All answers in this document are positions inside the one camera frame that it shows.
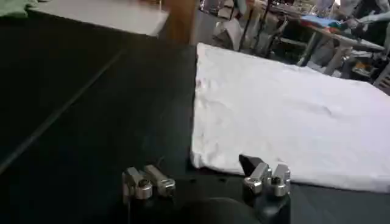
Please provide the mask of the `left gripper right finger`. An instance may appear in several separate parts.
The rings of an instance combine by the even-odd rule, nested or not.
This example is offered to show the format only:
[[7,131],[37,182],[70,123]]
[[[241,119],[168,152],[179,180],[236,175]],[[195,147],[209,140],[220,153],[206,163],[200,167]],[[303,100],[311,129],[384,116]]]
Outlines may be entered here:
[[275,197],[284,197],[291,190],[291,171],[286,164],[272,169],[261,158],[240,154],[239,163],[244,171],[243,186],[252,195],[268,191]]

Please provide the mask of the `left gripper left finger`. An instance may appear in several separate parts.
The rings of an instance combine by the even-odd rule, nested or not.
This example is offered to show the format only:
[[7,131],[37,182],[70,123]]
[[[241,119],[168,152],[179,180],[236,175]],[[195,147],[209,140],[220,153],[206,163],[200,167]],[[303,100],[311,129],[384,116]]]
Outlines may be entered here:
[[129,167],[121,174],[122,178],[122,200],[130,201],[148,200],[154,190],[161,197],[172,197],[176,191],[176,182],[174,179],[164,175],[154,165],[146,165],[143,170],[135,167]]

